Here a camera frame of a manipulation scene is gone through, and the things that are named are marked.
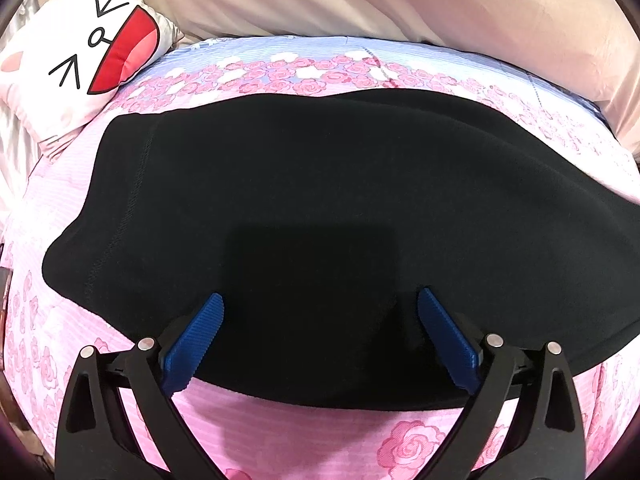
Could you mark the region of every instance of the silver screw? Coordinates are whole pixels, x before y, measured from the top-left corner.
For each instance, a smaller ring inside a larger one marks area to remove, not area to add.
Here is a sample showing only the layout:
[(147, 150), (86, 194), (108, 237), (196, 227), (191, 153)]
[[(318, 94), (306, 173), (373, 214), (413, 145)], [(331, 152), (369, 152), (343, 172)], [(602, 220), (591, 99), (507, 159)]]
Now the silver screw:
[(92, 347), (92, 346), (85, 346), (80, 351), (80, 357), (82, 359), (87, 359), (87, 358), (91, 357), (93, 354), (94, 354), (94, 347)]
[(560, 352), (562, 352), (562, 347), (555, 341), (547, 343), (546, 349), (549, 350), (553, 355), (560, 355)]
[(494, 348), (500, 348), (502, 345), (504, 345), (504, 339), (502, 339), (499, 335), (497, 334), (489, 334), (486, 337), (486, 343), (489, 346), (492, 346)]
[(152, 337), (145, 337), (144, 339), (138, 341), (138, 348), (140, 348), (141, 350), (151, 350), (155, 344), (156, 342)]

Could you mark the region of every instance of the black fabric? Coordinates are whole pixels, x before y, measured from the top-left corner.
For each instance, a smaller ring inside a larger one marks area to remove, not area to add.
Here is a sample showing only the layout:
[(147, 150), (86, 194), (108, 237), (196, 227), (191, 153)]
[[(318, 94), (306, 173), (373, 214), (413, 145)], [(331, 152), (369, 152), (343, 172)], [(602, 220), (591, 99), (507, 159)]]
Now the black fabric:
[(415, 311), (430, 286), (578, 374), (640, 332), (640, 208), (500, 112), (408, 89), (255, 95), (107, 127), (49, 286), (132, 340), (217, 291), (196, 376), (251, 396), (459, 406)]

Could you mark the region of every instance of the blue gripper pad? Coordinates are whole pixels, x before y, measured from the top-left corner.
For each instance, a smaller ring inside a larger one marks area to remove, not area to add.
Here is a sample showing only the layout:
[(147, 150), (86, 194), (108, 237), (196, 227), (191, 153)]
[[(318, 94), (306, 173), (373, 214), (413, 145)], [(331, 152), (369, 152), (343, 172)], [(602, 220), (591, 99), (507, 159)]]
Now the blue gripper pad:
[(418, 317), (454, 384), (475, 394), (480, 357), (428, 288), (418, 294)]
[(187, 387), (215, 338), (225, 313), (222, 296), (212, 294), (164, 358), (162, 391), (168, 397)]

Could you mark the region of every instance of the white pillow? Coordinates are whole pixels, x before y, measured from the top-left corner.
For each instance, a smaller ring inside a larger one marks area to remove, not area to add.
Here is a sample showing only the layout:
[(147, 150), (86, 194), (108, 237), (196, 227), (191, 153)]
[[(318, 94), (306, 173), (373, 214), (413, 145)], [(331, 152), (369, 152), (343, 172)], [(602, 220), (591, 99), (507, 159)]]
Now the white pillow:
[(49, 0), (0, 52), (0, 99), (55, 160), (119, 85), (181, 38), (142, 0)]

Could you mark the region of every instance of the pink bed sheet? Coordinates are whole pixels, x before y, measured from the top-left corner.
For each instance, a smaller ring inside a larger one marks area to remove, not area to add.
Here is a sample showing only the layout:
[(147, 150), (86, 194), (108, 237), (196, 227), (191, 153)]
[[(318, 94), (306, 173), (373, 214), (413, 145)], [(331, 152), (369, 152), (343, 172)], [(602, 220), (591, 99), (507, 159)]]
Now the pink bed sheet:
[[(57, 295), (44, 283), (40, 271), (48, 245), (82, 207), (98, 143), (116, 115), (194, 107), (256, 91), (335, 94), (362, 88), (365, 82), (367, 86), (444, 91), (497, 107), (593, 178), (640, 203), (640, 176), (628, 152), (577, 104), (573, 112), (566, 102), (554, 108), (552, 101), (546, 101), (542, 107), (540, 100), (531, 102), (502, 90), (500, 85), (506, 83), (491, 73), (483, 80), (462, 80), (375, 56), (352, 59), (345, 53), (332, 63), (320, 64), (287, 56), (271, 63), (234, 58), (194, 72), (171, 70), (164, 76), (134, 81), (85, 128), (59, 161), (50, 164), (42, 160), (34, 170), (25, 198), (4, 234), (2, 264), (14, 268), (5, 373), (23, 412), (51, 454), (64, 389), (79, 349), (94, 344), (106, 352), (132, 345), (102, 319)], [(300, 67), (324, 65), (331, 66), (333, 76), (287, 81)], [(347, 65), (360, 73), (347, 77)], [(382, 66), (397, 78), (365, 81), (367, 65)], [(588, 444), (588, 472), (612, 449), (638, 409), (638, 369), (640, 337), (575, 378)], [(392, 380), (394, 371), (388, 373)], [(174, 395), (174, 402), (207, 453), (233, 480), (411, 480), (460, 412), (389, 413), (287, 406), (199, 380)], [(130, 392), (124, 392), (124, 403), (145, 456), (162, 465)], [(514, 401), (505, 403), (478, 465), (495, 459), (514, 406)]]

